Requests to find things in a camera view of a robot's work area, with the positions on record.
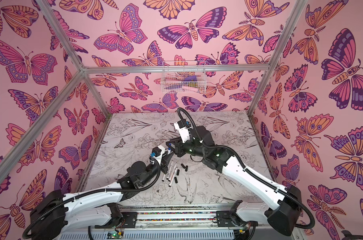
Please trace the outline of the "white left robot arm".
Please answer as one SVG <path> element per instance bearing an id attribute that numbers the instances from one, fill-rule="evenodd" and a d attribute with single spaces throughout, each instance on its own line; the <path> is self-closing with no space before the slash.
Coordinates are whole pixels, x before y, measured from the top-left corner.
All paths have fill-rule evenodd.
<path id="1" fill-rule="evenodd" d="M 23 239 L 53 240 L 73 229 L 118 226 L 123 218 L 118 203 L 150 189 L 168 171 L 172 157 L 171 150 L 155 147 L 148 165 L 135 162 L 123 178 L 108 186 L 73 194 L 51 192 L 30 213 Z"/>

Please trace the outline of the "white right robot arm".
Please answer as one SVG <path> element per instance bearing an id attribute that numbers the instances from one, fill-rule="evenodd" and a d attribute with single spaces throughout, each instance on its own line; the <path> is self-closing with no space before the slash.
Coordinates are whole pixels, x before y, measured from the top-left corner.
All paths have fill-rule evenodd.
<path id="1" fill-rule="evenodd" d="M 174 128 L 179 137 L 170 139 L 166 145 L 177 157 L 186 154 L 200 157 L 205 166 L 242 184 L 264 202 L 265 206 L 252 208 L 249 203 L 236 201 L 230 211 L 234 225 L 267 223 L 282 235 L 292 235 L 303 209 L 300 207 L 301 191 L 297 187 L 287 188 L 240 164 L 228 147 L 215 145 L 211 133 L 203 126 L 193 129 L 175 123 Z"/>

